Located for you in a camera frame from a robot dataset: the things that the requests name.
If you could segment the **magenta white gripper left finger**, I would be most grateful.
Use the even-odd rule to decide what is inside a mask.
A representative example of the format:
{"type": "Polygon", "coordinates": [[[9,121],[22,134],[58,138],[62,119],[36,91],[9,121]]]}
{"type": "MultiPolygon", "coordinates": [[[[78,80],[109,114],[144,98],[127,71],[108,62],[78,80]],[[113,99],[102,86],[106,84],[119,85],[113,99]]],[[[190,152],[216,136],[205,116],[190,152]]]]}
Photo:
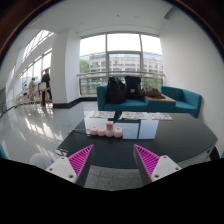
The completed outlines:
{"type": "Polygon", "coordinates": [[[89,145],[69,157],[59,157],[47,171],[72,183],[85,183],[93,157],[94,146],[89,145]]]}

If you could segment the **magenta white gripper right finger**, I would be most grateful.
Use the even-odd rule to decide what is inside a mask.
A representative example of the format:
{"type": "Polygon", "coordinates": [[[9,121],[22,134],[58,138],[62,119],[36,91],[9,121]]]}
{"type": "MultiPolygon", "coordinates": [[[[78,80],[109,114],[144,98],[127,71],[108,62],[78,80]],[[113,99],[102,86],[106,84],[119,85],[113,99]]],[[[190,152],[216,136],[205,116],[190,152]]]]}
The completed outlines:
{"type": "Polygon", "coordinates": [[[158,156],[137,144],[134,145],[133,155],[144,185],[181,170],[167,155],[158,156]]]}

